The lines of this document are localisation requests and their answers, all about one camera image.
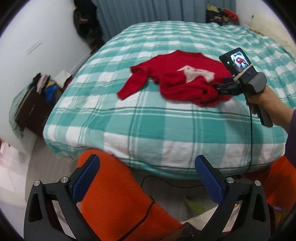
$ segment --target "wooden cabinet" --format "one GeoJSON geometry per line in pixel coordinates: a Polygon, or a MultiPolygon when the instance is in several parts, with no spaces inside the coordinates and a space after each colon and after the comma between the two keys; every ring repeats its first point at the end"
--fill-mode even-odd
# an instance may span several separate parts
{"type": "Polygon", "coordinates": [[[21,127],[27,127],[37,136],[43,138],[44,125],[53,109],[53,105],[31,88],[24,97],[16,113],[15,121],[21,127]]]}

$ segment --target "small display screen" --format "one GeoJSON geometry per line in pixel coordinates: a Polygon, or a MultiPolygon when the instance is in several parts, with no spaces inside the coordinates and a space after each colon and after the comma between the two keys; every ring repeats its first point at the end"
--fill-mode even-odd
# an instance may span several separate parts
{"type": "Polygon", "coordinates": [[[235,67],[238,72],[242,72],[246,67],[249,66],[249,63],[246,60],[246,57],[240,51],[232,54],[230,57],[231,57],[232,61],[234,62],[235,67]]]}

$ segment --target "pile of clothes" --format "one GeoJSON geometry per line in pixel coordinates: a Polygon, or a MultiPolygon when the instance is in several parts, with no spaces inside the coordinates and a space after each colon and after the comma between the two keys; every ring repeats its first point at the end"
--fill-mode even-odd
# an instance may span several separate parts
{"type": "Polygon", "coordinates": [[[214,5],[207,4],[207,23],[217,23],[224,25],[239,25],[238,16],[227,8],[217,8],[214,5]]]}
{"type": "Polygon", "coordinates": [[[90,46],[92,53],[99,50],[105,42],[97,19],[97,7],[91,0],[74,0],[74,26],[78,35],[90,46]]]}
{"type": "Polygon", "coordinates": [[[72,80],[72,75],[68,74],[65,81],[61,82],[62,86],[59,86],[50,75],[38,73],[33,78],[32,82],[18,93],[18,95],[13,99],[9,110],[9,123],[12,131],[19,139],[23,137],[24,129],[17,124],[15,116],[28,91],[31,88],[36,88],[36,91],[45,99],[45,101],[54,106],[72,80]]]}
{"type": "Polygon", "coordinates": [[[30,90],[32,87],[36,87],[36,91],[45,98],[46,102],[51,104],[57,102],[59,94],[54,95],[54,93],[56,90],[58,90],[58,86],[50,75],[38,73],[33,78],[28,90],[30,90]]]}

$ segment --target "purple sleeve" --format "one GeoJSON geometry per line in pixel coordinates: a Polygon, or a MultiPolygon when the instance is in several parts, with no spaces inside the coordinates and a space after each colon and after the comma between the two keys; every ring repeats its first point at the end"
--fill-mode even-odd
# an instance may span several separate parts
{"type": "Polygon", "coordinates": [[[286,142],[286,158],[296,167],[296,110],[294,110],[286,142]]]}

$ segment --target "teal plaid blanket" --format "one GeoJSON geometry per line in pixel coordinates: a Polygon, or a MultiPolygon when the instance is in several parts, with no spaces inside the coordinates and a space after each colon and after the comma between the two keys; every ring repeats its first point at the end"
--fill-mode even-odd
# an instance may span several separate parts
{"type": "MultiPolygon", "coordinates": [[[[215,108],[164,99],[149,80],[124,101],[116,93],[130,66],[177,49],[218,56],[241,47],[283,102],[296,106],[296,63],[272,39],[239,26],[185,22],[133,25],[111,39],[80,69],[53,109],[44,139],[60,157],[89,148],[104,150],[126,165],[156,175],[194,179],[194,159],[203,154],[225,175],[247,171],[251,160],[250,115],[243,95],[215,108]]],[[[284,153],[287,134],[253,116],[251,171],[284,153]]]]}

